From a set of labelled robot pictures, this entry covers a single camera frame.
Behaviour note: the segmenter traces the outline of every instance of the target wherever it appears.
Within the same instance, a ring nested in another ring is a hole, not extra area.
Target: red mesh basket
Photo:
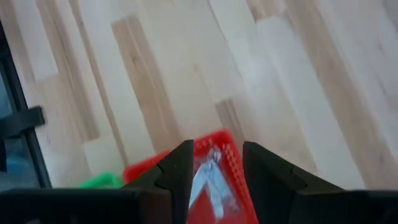
[[[219,167],[234,193],[239,210],[228,214],[221,220],[216,220],[210,199],[206,191],[202,191],[195,203],[189,210],[187,221],[195,223],[258,223],[253,204],[250,199],[249,190],[246,186],[243,174],[243,164],[233,138],[226,130],[220,130],[203,136],[194,141],[194,156],[203,158],[209,153],[212,146],[217,145],[221,150],[221,162]],[[126,184],[132,182],[146,170],[156,165],[170,151],[160,153],[145,161],[127,167],[123,172],[123,179]]]

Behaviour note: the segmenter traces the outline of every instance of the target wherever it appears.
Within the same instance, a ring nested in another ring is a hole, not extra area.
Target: green plastic item
[[[84,189],[117,189],[123,186],[123,180],[111,173],[100,174],[82,183],[79,188]]]

